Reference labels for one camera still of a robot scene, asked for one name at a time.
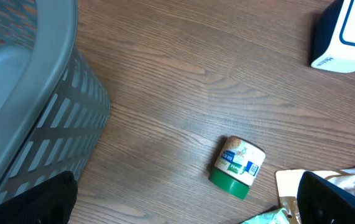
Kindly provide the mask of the green lid white jar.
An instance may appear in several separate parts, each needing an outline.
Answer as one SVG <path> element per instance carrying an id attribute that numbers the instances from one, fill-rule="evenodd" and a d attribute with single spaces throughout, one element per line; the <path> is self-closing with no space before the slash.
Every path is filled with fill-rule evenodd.
<path id="1" fill-rule="evenodd" d="M 208 179 L 220 189 L 244 200 L 264 160 L 265 152 L 260 147 L 243 138 L 230 136 L 212 166 Z"/>

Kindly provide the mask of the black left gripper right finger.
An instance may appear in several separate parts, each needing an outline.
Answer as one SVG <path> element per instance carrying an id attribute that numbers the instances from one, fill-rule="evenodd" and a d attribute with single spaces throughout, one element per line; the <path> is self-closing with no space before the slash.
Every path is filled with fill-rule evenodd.
<path id="1" fill-rule="evenodd" d="M 303 173 L 297 203 L 302 224 L 355 224 L 355 196 L 313 172 Z"/>

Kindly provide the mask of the teal snack packet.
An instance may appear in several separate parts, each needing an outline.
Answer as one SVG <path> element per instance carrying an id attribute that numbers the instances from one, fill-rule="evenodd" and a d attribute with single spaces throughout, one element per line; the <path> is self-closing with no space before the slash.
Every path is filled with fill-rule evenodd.
<path id="1" fill-rule="evenodd" d="M 240 224 L 289 224 L 284 212 L 286 212 L 286 209 L 280 208 L 271 212 L 256 215 Z"/>

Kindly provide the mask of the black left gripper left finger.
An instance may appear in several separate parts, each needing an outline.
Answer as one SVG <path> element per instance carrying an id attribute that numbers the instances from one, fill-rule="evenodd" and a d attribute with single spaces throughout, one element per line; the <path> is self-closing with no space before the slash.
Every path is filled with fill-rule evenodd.
<path id="1" fill-rule="evenodd" d="M 77 193 L 73 173 L 64 171 L 0 204 L 0 224 L 67 224 Z"/>

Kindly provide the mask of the beige brown bag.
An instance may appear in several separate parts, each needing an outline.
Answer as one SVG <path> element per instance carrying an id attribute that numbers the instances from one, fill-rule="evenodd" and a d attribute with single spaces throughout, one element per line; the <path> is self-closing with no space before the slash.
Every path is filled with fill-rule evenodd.
<path id="1" fill-rule="evenodd" d="M 275 173 L 280 206 L 290 223 L 301 223 L 297 193 L 304 169 L 280 170 Z M 341 170 L 316 170 L 315 174 L 355 196 L 355 167 Z"/>

